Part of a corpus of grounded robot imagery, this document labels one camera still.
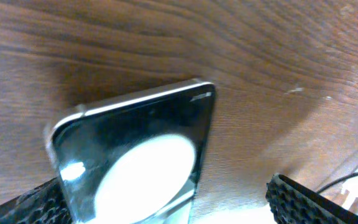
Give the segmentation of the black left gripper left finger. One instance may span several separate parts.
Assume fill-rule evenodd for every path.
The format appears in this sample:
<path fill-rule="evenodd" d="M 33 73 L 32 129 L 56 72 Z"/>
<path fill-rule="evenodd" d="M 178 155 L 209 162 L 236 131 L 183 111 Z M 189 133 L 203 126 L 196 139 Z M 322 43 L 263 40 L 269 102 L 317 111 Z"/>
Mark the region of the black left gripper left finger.
<path fill-rule="evenodd" d="M 16 223 L 73 223 L 57 178 L 0 205 L 0 224 Z"/>

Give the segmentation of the black smartphone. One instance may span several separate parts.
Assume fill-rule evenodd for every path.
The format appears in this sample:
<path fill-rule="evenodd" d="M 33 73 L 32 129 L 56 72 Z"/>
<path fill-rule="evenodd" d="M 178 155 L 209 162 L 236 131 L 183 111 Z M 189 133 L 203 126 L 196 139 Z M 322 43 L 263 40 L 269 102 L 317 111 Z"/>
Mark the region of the black smartphone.
<path fill-rule="evenodd" d="M 189 223 L 215 101 L 194 78 L 53 118 L 45 149 L 73 222 Z"/>

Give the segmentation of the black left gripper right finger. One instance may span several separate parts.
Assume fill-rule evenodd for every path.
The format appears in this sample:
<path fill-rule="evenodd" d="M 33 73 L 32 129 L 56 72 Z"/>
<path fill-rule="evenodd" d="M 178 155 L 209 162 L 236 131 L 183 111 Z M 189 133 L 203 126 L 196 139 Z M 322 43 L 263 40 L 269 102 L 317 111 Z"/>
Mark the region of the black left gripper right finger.
<path fill-rule="evenodd" d="M 273 175 L 265 198 L 278 224 L 358 224 L 358 215 L 285 175 Z"/>

